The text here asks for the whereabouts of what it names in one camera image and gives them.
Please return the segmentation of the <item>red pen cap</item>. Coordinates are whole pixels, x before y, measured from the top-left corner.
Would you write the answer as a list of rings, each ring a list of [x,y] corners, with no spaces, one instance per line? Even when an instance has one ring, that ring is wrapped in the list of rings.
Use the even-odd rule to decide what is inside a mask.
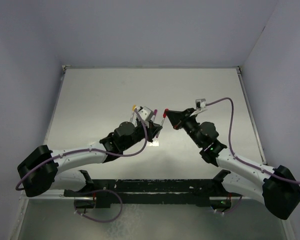
[[[164,112],[163,112],[163,118],[165,119],[166,118],[166,116],[167,116],[167,111],[169,111],[169,109],[168,108],[166,108],[165,110],[164,110]]]

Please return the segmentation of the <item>white pen red end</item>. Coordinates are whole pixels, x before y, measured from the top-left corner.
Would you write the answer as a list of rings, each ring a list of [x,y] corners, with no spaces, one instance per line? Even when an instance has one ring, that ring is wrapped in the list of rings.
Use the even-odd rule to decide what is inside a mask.
[[[161,132],[161,130],[163,129],[163,125],[164,125],[164,122],[165,122],[165,116],[164,115],[162,115],[162,120],[161,120],[161,122],[160,122],[160,129],[157,131],[157,133],[156,133],[156,135],[155,135],[155,138],[158,138],[159,137],[159,135],[160,135],[160,132]]]

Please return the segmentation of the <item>white pen yellow end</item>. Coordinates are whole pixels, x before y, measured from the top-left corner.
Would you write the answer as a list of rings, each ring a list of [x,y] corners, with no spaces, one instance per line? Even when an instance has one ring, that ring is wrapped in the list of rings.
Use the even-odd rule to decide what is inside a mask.
[[[131,116],[130,116],[130,119],[129,119],[129,122],[130,122],[130,123],[133,123],[134,116],[135,116],[135,111],[132,110],[132,113],[131,113]]]

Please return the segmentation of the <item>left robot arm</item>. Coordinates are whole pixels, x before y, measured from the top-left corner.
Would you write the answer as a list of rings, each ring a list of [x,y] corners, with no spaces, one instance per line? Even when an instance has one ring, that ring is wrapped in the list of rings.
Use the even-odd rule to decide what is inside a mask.
[[[118,158],[139,155],[163,129],[154,121],[155,113],[147,107],[137,107],[129,121],[124,121],[106,137],[86,147],[52,150],[48,145],[35,148],[17,167],[20,180],[16,191],[37,197],[48,190],[71,190],[81,196],[93,191],[89,174],[69,170],[91,164],[105,164]]]

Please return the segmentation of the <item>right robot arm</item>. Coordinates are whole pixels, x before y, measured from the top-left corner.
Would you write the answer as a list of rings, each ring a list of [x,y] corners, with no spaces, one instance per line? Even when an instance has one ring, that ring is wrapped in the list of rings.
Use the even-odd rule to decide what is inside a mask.
[[[194,108],[165,111],[172,127],[183,129],[201,149],[199,154],[206,163],[227,171],[224,178],[212,183],[213,192],[218,196],[236,193],[256,200],[277,218],[287,220],[300,203],[300,185],[292,172],[283,165],[259,164],[235,154],[218,140],[215,124],[197,122],[197,114]]]

